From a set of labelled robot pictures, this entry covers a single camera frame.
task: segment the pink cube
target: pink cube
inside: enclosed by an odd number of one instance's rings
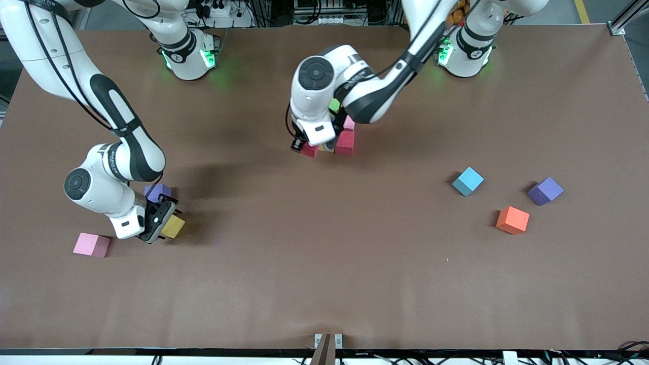
[[[347,116],[347,118],[345,118],[345,122],[343,123],[343,130],[353,132],[355,124],[356,123],[354,123],[352,118],[350,116]]]
[[[110,238],[96,234],[80,233],[75,249],[72,251],[80,255],[106,257]]]
[[[305,142],[300,153],[302,153],[304,156],[315,158],[315,156],[318,154],[318,146],[312,146],[309,144],[309,142]]]
[[[335,153],[351,156],[354,154],[354,132],[342,131],[338,136]]]

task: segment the metal bracket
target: metal bracket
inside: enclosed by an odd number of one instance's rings
[[[610,21],[606,23],[606,26],[608,27],[609,33],[611,33],[612,36],[624,36],[626,34],[624,28],[613,28],[613,24]]]
[[[323,337],[322,333],[316,333],[313,336],[313,348],[315,349],[318,347],[318,344],[320,343],[320,339]],[[334,342],[336,343],[336,349],[341,349],[343,348],[343,334],[342,333],[336,333],[334,337]]]

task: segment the metal frame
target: metal frame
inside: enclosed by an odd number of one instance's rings
[[[624,27],[633,20],[649,4],[649,0],[633,0],[629,5],[617,14],[613,20],[608,22],[609,32],[612,36],[625,34]]]

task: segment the light blue cube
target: light blue cube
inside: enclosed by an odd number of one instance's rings
[[[458,179],[453,182],[453,186],[455,189],[458,189],[462,195],[469,196],[469,194],[473,193],[473,191],[477,189],[483,181],[485,181],[485,179],[480,176],[476,170],[467,168]]]

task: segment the table surface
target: table surface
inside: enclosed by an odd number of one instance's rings
[[[181,81],[147,33],[81,32],[167,155],[187,224],[176,240],[72,253],[108,219],[67,173],[114,140],[20,79],[0,129],[2,347],[613,349],[649,337],[649,105],[603,25],[504,27],[472,79],[427,65],[353,157],[289,150],[295,67],[339,42],[373,66],[400,28],[228,33],[219,70]],[[472,166],[469,197],[450,185]],[[537,207],[525,194],[565,189]],[[498,210],[528,231],[494,228]]]

